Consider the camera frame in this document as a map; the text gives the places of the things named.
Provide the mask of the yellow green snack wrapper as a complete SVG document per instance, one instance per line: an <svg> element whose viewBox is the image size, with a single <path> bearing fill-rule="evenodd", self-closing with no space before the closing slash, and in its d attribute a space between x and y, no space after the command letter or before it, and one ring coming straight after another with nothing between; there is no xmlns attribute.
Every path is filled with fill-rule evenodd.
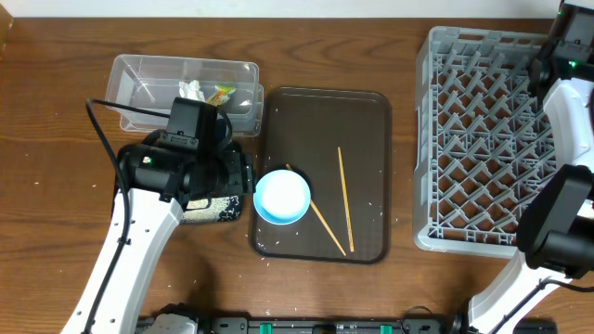
<svg viewBox="0 0 594 334"><path fill-rule="evenodd" d="M214 93L206 99L206 102L216 107L224 105L237 90L236 87L225 86L219 83L214 87Z"/></svg>

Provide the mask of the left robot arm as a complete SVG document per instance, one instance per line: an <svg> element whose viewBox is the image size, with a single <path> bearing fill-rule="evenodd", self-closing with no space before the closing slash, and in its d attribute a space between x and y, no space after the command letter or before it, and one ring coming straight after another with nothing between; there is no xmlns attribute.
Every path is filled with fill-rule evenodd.
<svg viewBox="0 0 594 334"><path fill-rule="evenodd" d="M230 222L255 191L252 156L221 103L177 97L167 126L114 152L110 229L66 333L132 333L164 246L183 222Z"/></svg>

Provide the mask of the white tissue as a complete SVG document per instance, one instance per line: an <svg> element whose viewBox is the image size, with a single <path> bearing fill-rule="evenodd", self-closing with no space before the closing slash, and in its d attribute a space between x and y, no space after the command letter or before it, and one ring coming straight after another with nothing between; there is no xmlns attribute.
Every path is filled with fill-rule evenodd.
<svg viewBox="0 0 594 334"><path fill-rule="evenodd" d="M200 82L197 80L191 81L189 83L180 82L179 96L182 98L197 100L200 102L206 101L206 98L204 97L204 94L200 89Z"/></svg>

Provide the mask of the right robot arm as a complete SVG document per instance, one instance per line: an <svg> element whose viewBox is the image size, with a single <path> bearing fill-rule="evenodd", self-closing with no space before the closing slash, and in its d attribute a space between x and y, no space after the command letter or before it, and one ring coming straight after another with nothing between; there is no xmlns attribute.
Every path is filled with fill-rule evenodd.
<svg viewBox="0 0 594 334"><path fill-rule="evenodd" d="M562 1L528 67L529 90L549 119L557 171L521 215L517 250L456 315L454 333L535 333L523 318L556 288L593 269L593 4Z"/></svg>

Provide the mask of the wooden chopstick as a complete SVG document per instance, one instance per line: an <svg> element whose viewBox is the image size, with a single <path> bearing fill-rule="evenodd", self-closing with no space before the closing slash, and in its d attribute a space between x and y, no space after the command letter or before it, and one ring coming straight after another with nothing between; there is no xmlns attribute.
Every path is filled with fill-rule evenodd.
<svg viewBox="0 0 594 334"><path fill-rule="evenodd" d="M326 219L324 218L324 216L320 212L319 208L316 206L316 204L314 203L314 201L312 199L310 200L310 207L313 209L313 211L316 214L317 218L319 219L320 223L325 227L325 229L328 232L330 238L333 240L333 242L335 243L335 245L338 247L338 249L339 249L340 253L342 254L342 256L345 257L346 256L346 252L345 252L344 248L342 247L342 244L336 238L335 234L331 230L331 228L330 228L329 224L327 223Z"/></svg>
<svg viewBox="0 0 594 334"><path fill-rule="evenodd" d="M348 241L349 241L349 251L355 252L355 244L354 244L350 207L349 207L349 201L348 201L347 185L346 185L345 172L344 172L344 167L343 167L342 150L340 147L337 147L337 152L338 152L338 160L339 160L341 185L342 185L343 206L344 206L345 220L346 220L346 225L347 225L347 234L348 234Z"/></svg>

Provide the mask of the light blue bowl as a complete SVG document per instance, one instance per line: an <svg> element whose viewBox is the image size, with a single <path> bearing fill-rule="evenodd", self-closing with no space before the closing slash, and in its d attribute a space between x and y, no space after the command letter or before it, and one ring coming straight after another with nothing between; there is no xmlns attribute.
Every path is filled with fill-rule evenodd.
<svg viewBox="0 0 594 334"><path fill-rule="evenodd" d="M311 190L305 179L290 170L275 170L256 184L253 206L272 225L291 225L309 210Z"/></svg>

